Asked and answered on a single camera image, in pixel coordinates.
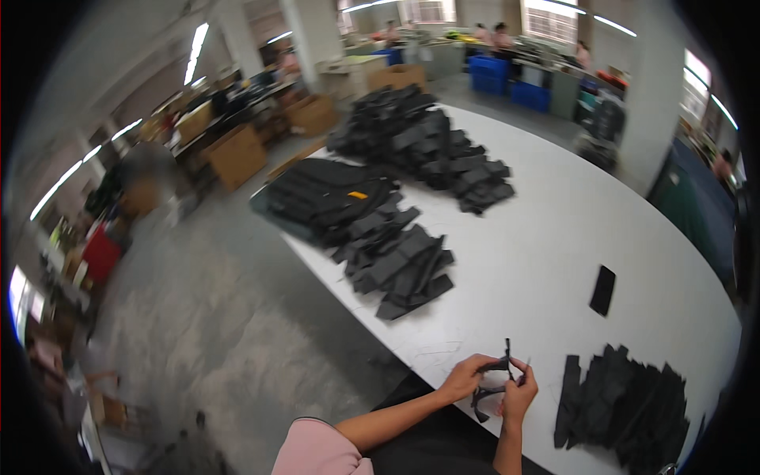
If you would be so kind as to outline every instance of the factory floor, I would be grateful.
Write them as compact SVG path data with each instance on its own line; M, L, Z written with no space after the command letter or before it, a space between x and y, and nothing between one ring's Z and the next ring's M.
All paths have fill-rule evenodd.
M494 106L462 76L431 83L431 92L569 147L577 125ZM225 473L268 474L293 419L336 423L366 412L409 372L248 208L266 172L309 142L276 146L267 168L233 193L217 187L175 226L164 208L133 226L81 365L116 369L120 386L104 390L152 410L151 438L176 443L159 465L222 473L222 458ZM114 465L140 456L104 445Z

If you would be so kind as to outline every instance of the ceiling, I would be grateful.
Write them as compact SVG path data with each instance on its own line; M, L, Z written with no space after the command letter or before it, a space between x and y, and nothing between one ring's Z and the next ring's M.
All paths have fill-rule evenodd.
M51 165L50 157L75 140L78 130L91 136L141 84L184 59L195 29L212 18L221 1L229 0L92 2L53 62L20 128L11 151L12 186L39 179L41 170ZM251 21L278 11L279 4L243 0L243 8ZM54 168L66 170L71 164Z

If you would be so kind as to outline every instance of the stack of black fabric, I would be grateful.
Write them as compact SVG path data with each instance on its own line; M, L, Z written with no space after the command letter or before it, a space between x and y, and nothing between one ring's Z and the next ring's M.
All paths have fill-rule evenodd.
M386 292L378 318L394 320L454 287L445 266L454 262L412 221L420 212L399 211L401 194L393 180L374 166L333 160L300 160L251 199L254 211L312 244L338 246L336 263L354 291Z
M554 446L567 442L613 449L633 475L675 463L686 439L686 381L667 364L662 371L628 359L610 345L594 356L580 383L578 356L568 355L557 410Z
M327 148L449 190L464 212L481 214L513 196L515 190L504 180L511 175L509 167L488 161L486 149L474 146L464 131L452 131L442 110L428 110L434 104L435 97L416 84L372 92L354 103L349 122L331 134Z
M355 292L386 292L377 317L395 320L441 296L454 284L440 271L454 262L451 251L443 249L445 236L433 238L415 224L419 216L412 207L399 211L401 199L394 193L375 212L349 227L351 241L333 255L335 262L348 261L345 274Z

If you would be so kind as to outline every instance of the hand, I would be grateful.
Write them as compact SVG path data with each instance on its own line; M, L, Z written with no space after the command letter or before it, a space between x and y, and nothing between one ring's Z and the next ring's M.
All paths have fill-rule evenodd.
M497 361L499 358L477 353L465 361L460 361L437 392L443 397L447 405L465 399L475 391L483 378L483 375L478 373L478 368Z
M523 372L518 381L524 378L524 383L520 386L514 381L504 383L506 391L501 407L504 417L503 424L509 423L522 426L525 412L538 393L538 384L536 384L536 379L533 377L533 369L530 366L516 358L510 358L509 362Z

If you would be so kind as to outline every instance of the smartphone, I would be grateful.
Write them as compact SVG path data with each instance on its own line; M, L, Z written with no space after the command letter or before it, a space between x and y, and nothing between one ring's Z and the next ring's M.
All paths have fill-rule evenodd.
M615 288L615 273L610 269L600 266L599 277L597 277L597 288L591 296L591 303L588 305L599 315L607 316L610 310L610 300L613 298L613 289Z

